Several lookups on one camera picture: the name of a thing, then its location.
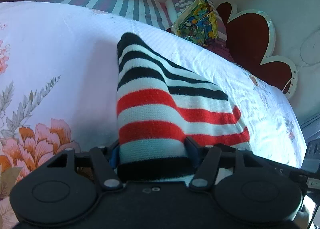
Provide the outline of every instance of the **white cable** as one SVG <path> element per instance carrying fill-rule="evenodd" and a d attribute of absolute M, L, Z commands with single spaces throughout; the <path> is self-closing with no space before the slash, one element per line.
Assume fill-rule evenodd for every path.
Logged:
<path fill-rule="evenodd" d="M 320 61 L 318 62 L 315 62 L 315 63 L 312 63 L 312 64 L 309 64 L 307 63 L 303 58 L 302 58 L 302 55 L 301 55 L 301 49 L 302 49 L 302 46 L 304 45 L 304 43 L 312 36 L 314 35 L 315 33 L 317 32 L 320 32 L 320 28 L 318 28 L 316 31 L 312 32 L 311 34 L 309 34 L 304 40 L 303 42 L 301 43 L 300 45 L 300 51 L 299 51 L 299 54 L 300 54 L 300 58 L 301 60 L 303 61 L 303 64 L 300 66 L 300 68 L 298 69 L 298 71 L 294 74 L 294 76 L 292 78 L 289 79 L 289 81 L 285 84 L 283 90 L 281 92 L 283 92 L 285 90 L 285 88 L 287 87 L 287 85 L 289 84 L 289 82 L 294 78 L 296 77 L 296 75 L 298 74 L 298 72 L 305 66 L 305 65 L 308 65 L 306 67 L 311 67 L 311 66 L 314 66 L 314 65 L 317 65 L 317 64 L 320 64 Z"/>
<path fill-rule="evenodd" d="M 306 65 L 306 63 L 305 62 L 303 62 L 303 65 L 302 66 L 300 66 L 300 68 L 298 69 L 298 71 L 294 74 L 294 76 L 292 77 L 292 78 L 290 78 L 289 79 L 289 81 L 285 84 L 285 86 L 284 86 L 284 88 L 283 88 L 283 90 L 281 91 L 281 92 L 283 92 L 284 90 L 285 90 L 285 88 L 287 87 L 287 85 L 289 84 L 289 82 L 294 78 L 294 77 L 296 77 L 296 75 L 298 74 L 298 72 L 302 69 L 302 67 L 304 66 L 304 65 Z"/>

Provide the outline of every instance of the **patterned cushion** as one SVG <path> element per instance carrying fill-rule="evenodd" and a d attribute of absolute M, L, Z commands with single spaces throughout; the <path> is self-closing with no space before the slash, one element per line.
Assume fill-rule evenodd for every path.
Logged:
<path fill-rule="evenodd" d="M 181 13 L 190 6 L 195 0 L 172 0 L 174 4 L 174 8 L 176 10 L 177 16 L 181 15 Z M 213 7 L 213 11 L 216 14 L 217 18 L 217 24 L 218 24 L 218 39 L 222 41 L 227 40 L 227 31 L 226 27 L 223 24 L 223 21 L 221 17 L 219 16 L 219 13 L 217 12 L 216 8 L 214 7 L 213 3 L 211 1 L 208 1 L 208 3 Z"/>

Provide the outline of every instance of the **screw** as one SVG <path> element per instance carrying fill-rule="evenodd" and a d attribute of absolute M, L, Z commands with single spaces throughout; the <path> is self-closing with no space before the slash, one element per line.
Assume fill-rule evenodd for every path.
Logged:
<path fill-rule="evenodd" d="M 157 191 L 160 191 L 161 189 L 159 187 L 155 186 L 151 190 L 157 192 Z"/>
<path fill-rule="evenodd" d="M 120 182 L 117 179 L 110 178 L 107 179 L 103 184 L 107 187 L 117 187 L 119 186 Z"/>
<path fill-rule="evenodd" d="M 196 178 L 193 181 L 191 181 L 191 184 L 196 187 L 205 187 L 208 185 L 208 182 L 205 179 Z"/>
<path fill-rule="evenodd" d="M 151 193 L 151 189 L 150 188 L 144 188 L 144 189 L 142 189 L 142 192 L 146 193 L 146 194 L 150 194 Z"/>

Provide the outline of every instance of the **orange flower print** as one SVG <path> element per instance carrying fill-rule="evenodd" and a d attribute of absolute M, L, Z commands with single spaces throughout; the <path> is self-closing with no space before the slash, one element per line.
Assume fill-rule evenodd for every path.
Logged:
<path fill-rule="evenodd" d="M 11 167 L 5 155 L 0 156 L 0 167 L 0 228 L 11 229 L 18 223 L 18 220 L 10 205 L 9 195 L 21 168 Z"/>
<path fill-rule="evenodd" d="M 7 139 L 2 151 L 12 167 L 22 167 L 18 181 L 66 148 L 80 152 L 80 146 L 71 141 L 71 129 L 63 120 L 51 119 L 51 127 L 37 124 L 35 132 L 29 127 L 19 128 L 20 138 Z"/>
<path fill-rule="evenodd" d="M 8 54 L 10 51 L 10 46 L 6 45 L 4 47 L 1 47 L 3 41 L 0 40 L 0 75 L 5 72 L 7 68 L 6 61 L 9 59 Z"/>

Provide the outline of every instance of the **black device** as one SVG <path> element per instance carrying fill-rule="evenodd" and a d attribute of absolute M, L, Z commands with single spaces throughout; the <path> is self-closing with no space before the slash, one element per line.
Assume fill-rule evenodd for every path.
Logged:
<path fill-rule="evenodd" d="M 225 145 L 185 147 L 196 173 L 184 182 L 123 181 L 119 145 L 85 153 L 66 149 L 17 183 L 15 228 L 298 228 L 305 195 L 320 204 L 320 176 Z M 76 173 L 91 167 L 94 182 Z M 219 168 L 234 168 L 215 184 Z"/>

